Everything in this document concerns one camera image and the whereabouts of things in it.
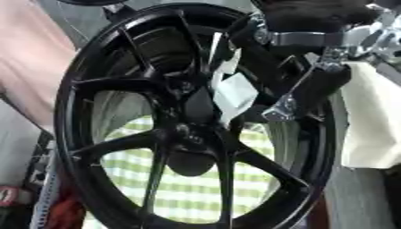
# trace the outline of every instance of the pink surface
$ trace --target pink surface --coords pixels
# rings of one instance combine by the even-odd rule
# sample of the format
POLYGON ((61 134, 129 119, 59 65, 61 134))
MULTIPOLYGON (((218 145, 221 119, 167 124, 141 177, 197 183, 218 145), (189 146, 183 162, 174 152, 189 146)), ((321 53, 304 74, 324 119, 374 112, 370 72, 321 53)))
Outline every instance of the pink surface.
POLYGON ((0 92, 52 131, 55 95, 73 43, 30 0, 0 0, 0 92))

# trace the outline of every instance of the checkered cloth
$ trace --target checkered cloth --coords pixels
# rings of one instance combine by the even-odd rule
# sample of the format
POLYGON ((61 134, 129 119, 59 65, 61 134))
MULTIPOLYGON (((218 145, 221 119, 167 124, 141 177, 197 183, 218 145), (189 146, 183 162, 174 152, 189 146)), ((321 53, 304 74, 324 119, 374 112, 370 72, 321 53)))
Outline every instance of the checkered cloth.
MULTIPOLYGON (((150 116, 143 116, 129 122, 123 128, 113 131, 106 140, 121 138, 134 133, 151 130, 150 116)), ((241 142, 274 159, 274 149, 262 124, 247 123, 241 134, 241 142)), ((102 166, 115 186, 141 205, 152 165, 152 152, 135 149, 115 152, 103 157, 102 166)), ((234 217, 241 216, 269 196, 271 175, 250 165, 235 165, 234 217)), ((184 177, 168 166, 158 187, 155 214, 179 222, 203 224, 218 221, 221 214, 221 193, 218 168, 214 165, 199 177, 184 177)), ((91 214, 85 219, 84 229, 105 228, 91 214)))

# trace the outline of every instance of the black wheel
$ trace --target black wheel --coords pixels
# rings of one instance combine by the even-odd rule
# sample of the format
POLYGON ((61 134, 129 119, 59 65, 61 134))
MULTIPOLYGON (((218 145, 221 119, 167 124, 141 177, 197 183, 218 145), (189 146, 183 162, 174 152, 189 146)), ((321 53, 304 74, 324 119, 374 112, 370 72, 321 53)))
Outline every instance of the black wheel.
MULTIPOLYGON (((109 228, 290 228, 321 195, 335 155, 331 105, 327 102, 316 110, 319 118, 288 123, 261 120, 258 111, 277 100, 274 91, 282 83, 277 71, 279 60, 266 49, 244 47, 239 67, 260 91, 254 107, 233 120, 229 130, 218 124, 220 112, 210 103, 209 76, 202 66, 207 62, 213 34, 241 17, 243 14, 237 11, 208 4, 160 5, 109 26, 75 58, 56 102, 58 156, 83 203, 109 228), (99 107, 124 100, 96 99, 102 91, 142 95, 151 110, 153 129, 101 141, 113 121, 108 121, 99 107), (244 123, 253 121, 269 127, 277 160, 239 141, 244 123), (131 148, 150 148, 154 152, 141 206, 124 196, 100 165, 104 155, 131 148), (179 160, 171 159, 176 154, 205 163, 187 170, 180 166, 183 163, 177 163, 179 160), (236 162, 273 175, 280 185, 259 206, 233 217, 236 162), (210 165, 218 167, 221 183, 217 222, 187 224, 153 212, 166 166, 196 176, 210 165)), ((125 100, 128 111, 129 106, 138 105, 125 100)))

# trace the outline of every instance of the red object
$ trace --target red object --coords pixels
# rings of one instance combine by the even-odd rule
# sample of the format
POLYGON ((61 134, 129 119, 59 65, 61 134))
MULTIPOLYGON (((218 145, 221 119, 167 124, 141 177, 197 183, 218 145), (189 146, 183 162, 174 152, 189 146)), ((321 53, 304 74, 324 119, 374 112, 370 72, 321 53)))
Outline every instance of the red object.
POLYGON ((58 202, 50 209, 46 229, 82 229, 85 209, 76 195, 65 189, 58 202))
POLYGON ((18 189, 0 186, 0 207, 10 207, 18 198, 18 189))

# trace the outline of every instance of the black spoke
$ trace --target black spoke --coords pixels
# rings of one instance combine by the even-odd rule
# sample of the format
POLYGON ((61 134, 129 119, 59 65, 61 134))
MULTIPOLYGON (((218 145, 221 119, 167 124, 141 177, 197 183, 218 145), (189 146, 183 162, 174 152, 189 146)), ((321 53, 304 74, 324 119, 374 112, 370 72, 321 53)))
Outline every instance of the black spoke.
POLYGON ((306 183, 299 177, 291 174, 290 171, 286 170, 281 165, 263 156, 261 153, 243 145, 242 150, 237 155, 237 160, 248 165, 255 166, 266 173, 272 174, 281 182, 284 187, 287 188, 308 188, 309 184, 306 183))
POLYGON ((75 81, 73 86, 75 89, 80 91, 105 91, 105 90, 122 90, 122 91, 133 91, 133 92, 146 92, 149 90, 166 90, 157 83, 153 81, 149 81, 145 78, 145 73, 143 73, 142 78, 112 78, 112 77, 104 77, 104 78, 96 78, 93 80, 83 80, 83 81, 75 81))
POLYGON ((140 50, 139 46, 135 43, 133 37, 125 28, 120 28, 120 34, 123 35, 124 38, 127 39, 130 45, 129 51, 135 57, 136 61, 138 62, 142 71, 147 71, 148 69, 153 69, 152 64, 148 57, 146 57, 142 51, 140 50))
POLYGON ((144 224, 146 224, 146 216, 153 213, 156 193, 158 191, 158 186, 160 185, 160 181, 167 164, 167 158, 168 154, 165 147, 157 145, 153 155, 153 163, 150 171, 145 197, 143 199, 142 208, 139 213, 141 219, 144 221, 144 224))
POLYGON ((234 168, 233 157, 225 155, 218 160, 218 174, 222 196, 222 214, 218 229, 231 229, 233 223, 233 197, 234 197, 234 168))
POLYGON ((178 12, 181 24, 176 28, 183 34, 186 42, 191 46, 194 52, 192 63, 189 66, 190 73, 199 73, 203 71, 203 65, 206 64, 206 55, 198 36, 192 32, 183 11, 178 12))
POLYGON ((104 155, 116 151, 136 148, 152 148, 158 140, 158 130, 145 131, 122 137, 116 140, 103 141, 93 146, 80 148, 72 152, 72 157, 82 159, 87 162, 93 162, 104 155))

